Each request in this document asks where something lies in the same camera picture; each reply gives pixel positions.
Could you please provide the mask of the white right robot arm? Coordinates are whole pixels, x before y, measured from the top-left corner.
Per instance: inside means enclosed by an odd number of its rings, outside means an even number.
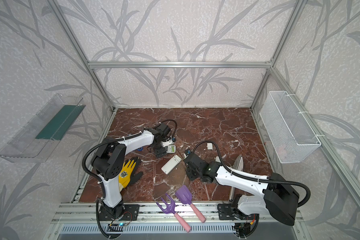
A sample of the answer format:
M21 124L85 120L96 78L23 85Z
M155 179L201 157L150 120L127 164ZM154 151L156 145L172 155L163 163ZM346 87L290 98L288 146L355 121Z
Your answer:
M207 163L195 153L190 153L184 163L190 181L200 179L202 182L229 186L251 194L234 199L232 209L240 216L271 215L282 224L295 224L300 196L291 185L285 183L281 175L248 174L225 168L221 162Z

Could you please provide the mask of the white remote with red buttons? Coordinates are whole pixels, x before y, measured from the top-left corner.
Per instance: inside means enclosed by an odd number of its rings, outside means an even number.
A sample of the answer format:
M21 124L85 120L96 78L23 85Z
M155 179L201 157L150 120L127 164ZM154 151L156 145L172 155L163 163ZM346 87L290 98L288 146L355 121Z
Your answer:
M166 152L168 154L174 154L176 153L176 146L175 145L168 145L166 146Z

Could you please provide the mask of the white air conditioner remote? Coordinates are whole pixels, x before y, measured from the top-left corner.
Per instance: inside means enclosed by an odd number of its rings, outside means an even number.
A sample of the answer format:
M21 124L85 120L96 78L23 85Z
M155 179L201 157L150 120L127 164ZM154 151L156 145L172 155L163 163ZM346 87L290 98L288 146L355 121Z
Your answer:
M166 175L168 175L181 161L181 157L174 155L170 160L167 161L167 163L163 165L161 169Z

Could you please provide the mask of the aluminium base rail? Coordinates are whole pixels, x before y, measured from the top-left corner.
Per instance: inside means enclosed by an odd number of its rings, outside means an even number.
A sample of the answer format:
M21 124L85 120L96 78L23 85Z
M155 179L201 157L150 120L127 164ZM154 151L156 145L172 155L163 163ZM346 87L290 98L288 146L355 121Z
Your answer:
M122 237L128 234L185 234L182 222L191 227L192 234L227 233L239 236L244 228L260 234L265 224L271 224L271 229L264 231L266 234L277 230L291 230L293 238L311 239L301 213L297 213L293 226L287 226L270 215L250 215L238 219L234 217L230 205L224 202L195 202L194 205L206 218L204 223L190 205L179 202L175 203L173 213L166 213L164 204L158 206L154 202L126 203L126 213L119 218L109 216L94 203L60 204L44 239L56 240L63 234L100 235L102 232L99 225L108 235Z

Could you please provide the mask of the purple garden shovel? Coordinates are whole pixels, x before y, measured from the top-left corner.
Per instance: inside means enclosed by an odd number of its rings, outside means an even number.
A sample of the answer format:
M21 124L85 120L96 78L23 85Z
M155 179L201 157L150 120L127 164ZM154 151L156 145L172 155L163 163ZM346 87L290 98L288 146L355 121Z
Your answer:
M202 223L206 222L206 217L200 212L200 210L192 203L192 194L187 186L183 185L175 192L176 197L180 200L182 204L189 205L196 216Z

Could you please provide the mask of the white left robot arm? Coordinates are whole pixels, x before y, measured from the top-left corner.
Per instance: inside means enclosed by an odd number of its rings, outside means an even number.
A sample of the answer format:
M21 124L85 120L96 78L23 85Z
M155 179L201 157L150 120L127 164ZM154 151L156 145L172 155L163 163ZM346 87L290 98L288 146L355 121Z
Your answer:
M107 138L95 148L97 151L91 165L97 171L103 191L103 203L115 208L122 202L118 175L122 171L125 155L141 147L149 146L156 158L167 155L165 149L173 143L173 134L168 125L159 123L154 128L145 128L137 134L119 139Z

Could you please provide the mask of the aluminium frame profiles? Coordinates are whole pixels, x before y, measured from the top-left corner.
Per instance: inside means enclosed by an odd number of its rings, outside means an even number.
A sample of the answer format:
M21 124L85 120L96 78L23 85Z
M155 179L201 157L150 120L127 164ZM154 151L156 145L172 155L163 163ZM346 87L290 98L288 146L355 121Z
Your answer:
M280 86L280 88L286 91L290 96L292 101L297 105L297 107L303 111L303 114L314 131L315 134L318 134L319 140L322 142L321 152L325 156L329 165L333 168L333 171L338 175L338 178L342 182L343 186L348 191L349 195L355 202L355 205L360 210L360 182L356 177L351 173L346 167L344 160L340 157L338 152L335 150L334 146L330 143L330 140L327 136L324 135L324 132L317 125L312 115L309 114L307 108L300 101L298 96L295 95L294 90L286 82L285 78L281 75L280 71L276 68L277 60L280 58L282 50L285 48L285 45L291 36L294 27L298 23L298 19L301 17L304 7L307 4L307 1L296 1L293 6L292 14L287 22L287 26L282 33L281 40L278 43L276 52L269 61L265 62L89 62L85 56L83 48L80 46L80 43L77 37L74 34L68 20L66 19L61 6L58 1L48 1L48 9L50 13L57 19L59 25L66 34L68 40L70 41L72 47L74 48L75 53L79 56L81 65L84 67L85 73L90 76L90 79L95 83L97 89L101 92L103 98L105 98L106 103L108 104L111 110L115 109L115 105L111 101L109 95L105 92L105 88L95 75L94 68L203 68L203 69L218 69L218 68L231 68L231 69L266 69L266 75L262 80L262 83L259 87L259 90L256 93L254 103L257 103L261 92L264 90L266 82L270 76L273 76Z

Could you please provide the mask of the metal garden trowel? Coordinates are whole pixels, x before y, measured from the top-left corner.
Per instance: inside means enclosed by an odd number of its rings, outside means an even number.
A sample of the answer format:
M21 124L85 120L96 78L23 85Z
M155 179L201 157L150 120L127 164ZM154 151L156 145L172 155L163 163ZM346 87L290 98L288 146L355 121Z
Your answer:
M233 165L233 169L238 170L238 171L243 171L244 169L244 159L242 155L239 155ZM235 188L231 187L230 190L230 195L229 195L229 202L232 202L235 198Z

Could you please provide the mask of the clear acrylic wall shelf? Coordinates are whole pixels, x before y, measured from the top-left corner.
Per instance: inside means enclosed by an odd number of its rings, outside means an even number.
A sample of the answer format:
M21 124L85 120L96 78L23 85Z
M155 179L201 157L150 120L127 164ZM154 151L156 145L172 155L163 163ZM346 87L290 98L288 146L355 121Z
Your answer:
M55 94L0 150L11 163L44 163L86 105L82 97Z

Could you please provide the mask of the purple garden fork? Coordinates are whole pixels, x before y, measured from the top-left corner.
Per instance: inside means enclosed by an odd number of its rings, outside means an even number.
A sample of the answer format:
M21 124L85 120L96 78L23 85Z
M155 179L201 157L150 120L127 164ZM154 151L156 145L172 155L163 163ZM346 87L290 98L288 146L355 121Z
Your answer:
M175 211L176 203L174 199L166 193L167 198L170 200L168 204L163 198L161 198L162 202L166 205L164 209L159 202L156 202L157 206L161 209L161 211L165 214L173 214L174 217L178 220L178 222L182 225L184 230L189 233L191 231L191 226Z

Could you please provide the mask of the yellow black work glove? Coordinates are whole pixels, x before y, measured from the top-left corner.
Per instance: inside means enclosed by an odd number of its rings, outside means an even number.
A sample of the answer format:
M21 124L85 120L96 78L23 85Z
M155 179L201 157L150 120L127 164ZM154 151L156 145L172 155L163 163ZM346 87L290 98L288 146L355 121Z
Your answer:
M143 172L136 173L136 170L141 164L141 159L133 157L130 160L124 162L123 168L119 174L119 191L125 189L128 186L135 184L142 176Z

